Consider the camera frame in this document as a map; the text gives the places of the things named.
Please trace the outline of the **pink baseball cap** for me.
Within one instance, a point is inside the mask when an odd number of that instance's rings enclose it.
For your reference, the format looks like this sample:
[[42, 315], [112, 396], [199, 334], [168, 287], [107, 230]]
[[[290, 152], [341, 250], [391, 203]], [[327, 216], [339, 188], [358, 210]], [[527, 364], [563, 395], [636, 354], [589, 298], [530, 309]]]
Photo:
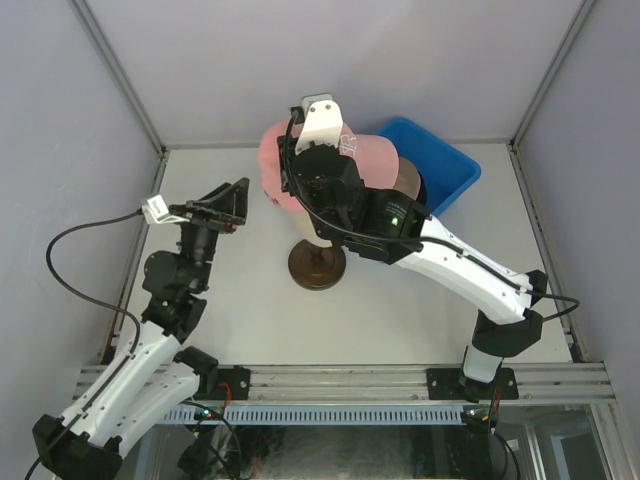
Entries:
[[[282, 120], [272, 125], [262, 136], [258, 161], [261, 169], [262, 188], [270, 201], [291, 212], [302, 212], [299, 201], [281, 188], [280, 157], [277, 140], [288, 125]], [[367, 187], [390, 189], [399, 173], [399, 156], [394, 145], [376, 135], [355, 134], [344, 124], [340, 140], [340, 153], [353, 158], [360, 177]]]

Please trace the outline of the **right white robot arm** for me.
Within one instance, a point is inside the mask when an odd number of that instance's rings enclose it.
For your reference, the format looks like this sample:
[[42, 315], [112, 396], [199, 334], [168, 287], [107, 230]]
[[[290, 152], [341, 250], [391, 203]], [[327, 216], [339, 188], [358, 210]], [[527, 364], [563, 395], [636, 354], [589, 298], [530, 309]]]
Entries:
[[472, 402], [494, 395], [502, 362], [541, 338], [544, 318], [534, 305], [546, 295], [540, 270], [510, 273], [455, 238], [425, 206], [394, 189], [369, 188], [341, 141], [294, 137], [290, 118], [274, 140], [278, 185], [294, 199], [314, 234], [365, 259], [398, 265], [432, 278], [476, 305], [478, 316], [459, 374]]

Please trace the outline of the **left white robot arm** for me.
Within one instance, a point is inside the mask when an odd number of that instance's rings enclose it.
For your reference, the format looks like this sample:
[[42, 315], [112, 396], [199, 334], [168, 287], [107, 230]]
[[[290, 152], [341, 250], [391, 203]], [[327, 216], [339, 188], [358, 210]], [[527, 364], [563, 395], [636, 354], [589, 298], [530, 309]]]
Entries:
[[32, 434], [37, 458], [60, 479], [113, 479], [138, 441], [170, 410], [194, 396], [206, 400], [219, 387], [218, 361], [186, 340], [207, 306], [213, 258], [220, 235], [245, 224], [250, 181], [224, 183], [196, 200], [167, 204], [146, 199], [133, 217], [149, 225], [176, 225], [178, 249], [152, 253], [143, 266], [149, 293], [133, 333], [93, 384], [60, 415], [44, 414]]

